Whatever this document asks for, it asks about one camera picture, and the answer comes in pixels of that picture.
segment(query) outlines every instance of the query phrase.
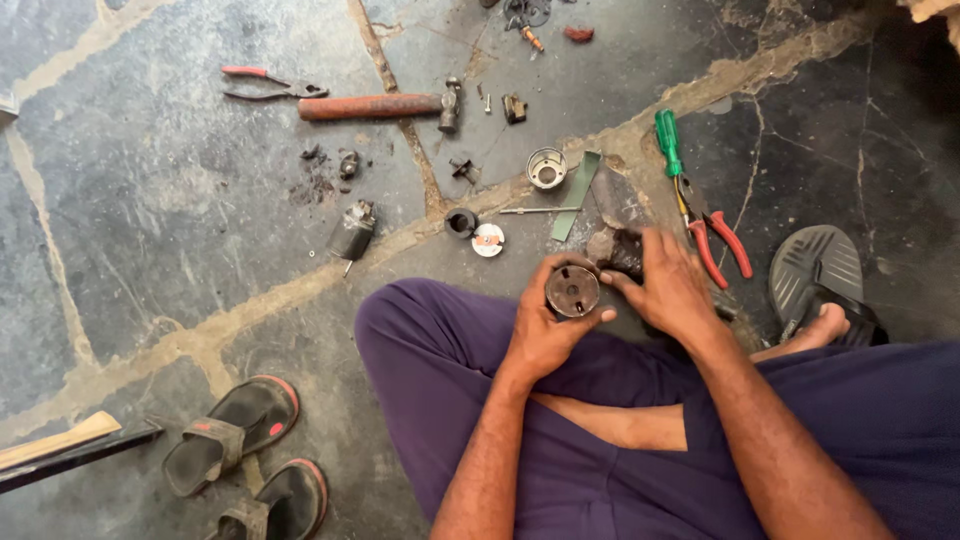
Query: ball peen hammer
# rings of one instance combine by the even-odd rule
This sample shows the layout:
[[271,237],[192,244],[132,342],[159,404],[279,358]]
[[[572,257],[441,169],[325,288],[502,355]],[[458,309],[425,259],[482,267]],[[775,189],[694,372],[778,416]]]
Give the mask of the ball peen hammer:
[[460,114],[460,79],[448,77],[443,94],[381,94],[361,97],[301,99],[297,111],[301,120],[339,120],[342,118],[383,118],[440,114],[445,134],[457,133]]

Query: sandal strap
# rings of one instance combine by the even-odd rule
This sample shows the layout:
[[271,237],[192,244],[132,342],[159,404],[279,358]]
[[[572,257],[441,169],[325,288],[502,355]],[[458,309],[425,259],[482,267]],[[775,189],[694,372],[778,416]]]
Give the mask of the sandal strap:
[[221,514],[217,532],[211,538],[223,538],[232,522],[240,522],[247,529],[247,540],[267,540],[267,517],[270,506],[260,501],[243,500]]
[[236,467],[243,458],[243,441],[247,431],[239,426],[215,418],[202,417],[194,420],[186,430],[183,430],[183,434],[187,433],[213,439],[224,447],[220,461],[206,472],[208,481],[218,479],[221,473]]

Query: concrete floor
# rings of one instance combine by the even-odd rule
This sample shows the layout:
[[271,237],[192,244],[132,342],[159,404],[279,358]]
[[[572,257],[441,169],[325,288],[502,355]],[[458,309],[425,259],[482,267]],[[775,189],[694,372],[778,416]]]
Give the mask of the concrete floor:
[[[650,129],[680,116],[688,172],[723,209],[756,276],[723,269],[746,337],[779,333],[770,257],[793,231],[832,223],[864,260],[866,297],[893,337],[956,336],[960,63],[937,21],[875,20],[820,0],[554,2],[546,53],[504,33],[475,0],[91,0],[12,3],[0,20],[0,87],[22,101],[0,137],[0,446],[65,430],[103,409],[144,415],[155,444],[0,497],[5,537],[206,535],[219,513],[292,457],[328,476],[320,538],[416,538],[420,516],[352,341],[359,302],[425,276],[516,296],[547,253],[583,249],[600,227],[588,198],[565,244],[555,205],[518,176],[529,154],[599,149],[636,191],[639,221],[679,231]],[[595,26],[593,43],[566,24]],[[332,95],[404,92],[465,79],[459,135],[436,120],[306,123],[296,104],[225,99],[224,64],[310,79]],[[487,116],[476,86],[517,91],[529,120]],[[334,185],[360,153],[350,194],[298,197],[297,155],[320,143]],[[450,157],[482,168],[468,190]],[[342,280],[329,231],[357,199],[378,231]],[[497,258],[442,233],[454,206],[504,229]],[[308,254],[315,251],[316,256]],[[713,246],[720,257],[722,246]],[[617,333],[643,338],[635,318]],[[297,427],[195,498],[174,497],[159,462],[179,430],[257,373],[292,381]],[[56,509],[56,513],[47,511]],[[38,519],[37,516],[49,516]]]

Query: red-handled pliers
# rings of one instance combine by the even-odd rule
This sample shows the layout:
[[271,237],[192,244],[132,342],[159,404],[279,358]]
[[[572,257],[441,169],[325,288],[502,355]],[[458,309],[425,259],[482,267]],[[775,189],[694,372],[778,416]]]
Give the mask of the red-handled pliers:
[[246,99],[249,101],[267,101],[280,97],[299,97],[299,98],[317,98],[324,97],[330,93],[326,88],[321,88],[306,81],[284,81],[272,75],[267,75],[267,70],[262,67],[247,67],[242,65],[225,65],[220,68],[227,75],[248,75],[250,77],[259,77],[275,83],[287,86],[283,90],[271,92],[268,94],[251,95],[239,92],[224,91],[230,97]]
[[736,257],[736,263],[740,266],[740,274],[744,278],[752,278],[754,269],[750,266],[747,252],[743,249],[740,239],[736,237],[736,233],[724,223],[723,211],[717,210],[710,213],[703,192],[695,184],[692,184],[686,175],[680,175],[677,186],[680,188],[680,196],[684,198],[686,207],[694,219],[686,229],[693,233],[693,237],[697,241],[697,251],[700,252],[700,260],[704,262],[707,273],[710,274],[717,286],[722,289],[727,288],[727,280],[720,274],[720,269],[713,262],[713,255],[710,253],[710,246],[707,243],[707,224],[713,227],[730,246],[733,256]]

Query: black slipper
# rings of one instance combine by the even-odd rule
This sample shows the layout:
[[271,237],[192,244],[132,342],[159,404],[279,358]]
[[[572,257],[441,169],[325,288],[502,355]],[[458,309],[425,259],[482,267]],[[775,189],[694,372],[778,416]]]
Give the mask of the black slipper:
[[269,375],[252,377],[183,431],[183,440],[163,459],[163,474],[175,494],[193,495],[244,455],[275,443],[299,412],[293,386]]
[[206,540],[302,540],[326,515],[326,482],[308,459],[294,459],[263,484],[253,501],[224,512]]
[[832,225],[807,227],[790,235],[770,267],[770,299],[780,318],[780,343],[820,315],[823,304],[846,311],[851,329],[834,344],[889,343],[876,314],[863,303],[860,255],[850,237]]

